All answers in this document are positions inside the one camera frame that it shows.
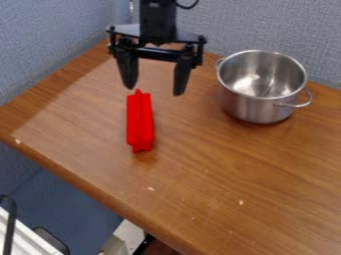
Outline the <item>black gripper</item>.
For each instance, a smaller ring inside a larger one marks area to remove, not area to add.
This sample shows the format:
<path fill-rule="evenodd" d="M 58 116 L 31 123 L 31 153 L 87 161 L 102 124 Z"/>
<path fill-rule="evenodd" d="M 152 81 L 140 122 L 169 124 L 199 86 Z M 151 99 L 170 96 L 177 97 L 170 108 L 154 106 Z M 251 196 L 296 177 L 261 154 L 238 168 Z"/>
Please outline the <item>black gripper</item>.
<path fill-rule="evenodd" d="M 108 52 L 118 61 L 124 86 L 131 90 L 139 78 L 139 59 L 174 62 L 173 94 L 185 93 L 191 69 L 202 65 L 206 38 L 193 32 L 175 30 L 167 38 L 140 35 L 139 24 L 107 28 Z"/>

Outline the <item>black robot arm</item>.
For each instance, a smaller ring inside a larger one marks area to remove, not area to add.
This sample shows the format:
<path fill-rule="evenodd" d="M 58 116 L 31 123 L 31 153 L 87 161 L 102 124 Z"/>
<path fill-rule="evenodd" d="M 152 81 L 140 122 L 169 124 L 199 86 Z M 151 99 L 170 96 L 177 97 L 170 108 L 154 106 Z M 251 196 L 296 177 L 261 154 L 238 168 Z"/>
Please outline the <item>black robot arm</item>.
<path fill-rule="evenodd" d="M 206 38 L 177 28 L 177 9 L 190 10 L 177 0 L 140 0 L 140 22 L 111 25 L 108 53 L 116 59 L 124 86 L 131 90 L 139 79 L 139 59 L 173 62 L 173 94 L 185 93 L 190 71 L 202 65 Z"/>

